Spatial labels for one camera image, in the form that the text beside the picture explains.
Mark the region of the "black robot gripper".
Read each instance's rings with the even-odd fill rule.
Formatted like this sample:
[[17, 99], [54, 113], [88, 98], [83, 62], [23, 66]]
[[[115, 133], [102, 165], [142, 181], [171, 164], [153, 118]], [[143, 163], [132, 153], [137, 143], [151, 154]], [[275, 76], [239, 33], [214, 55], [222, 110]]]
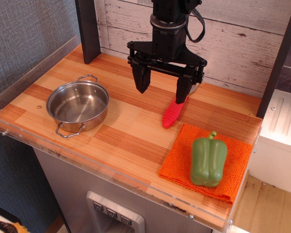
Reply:
[[151, 71], [180, 76], [177, 81], [176, 104], [183, 104], [192, 83], [201, 83], [207, 61], [186, 47], [188, 21], [166, 23], [152, 20], [151, 41], [130, 41], [128, 63], [132, 68], [136, 89], [144, 93], [150, 85]]

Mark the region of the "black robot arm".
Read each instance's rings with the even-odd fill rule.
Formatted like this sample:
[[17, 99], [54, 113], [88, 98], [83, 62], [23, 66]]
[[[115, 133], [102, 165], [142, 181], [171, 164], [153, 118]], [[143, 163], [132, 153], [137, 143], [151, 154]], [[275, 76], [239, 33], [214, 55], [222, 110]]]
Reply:
[[151, 41], [130, 41], [128, 63], [137, 90], [144, 93], [150, 85], [151, 71], [178, 78], [176, 104], [185, 102], [191, 88], [202, 83], [207, 61], [186, 47], [186, 40], [198, 43], [205, 35], [192, 39], [189, 29], [189, 15], [193, 14], [201, 24], [204, 19], [196, 7], [200, 0], [155, 0], [150, 16]]

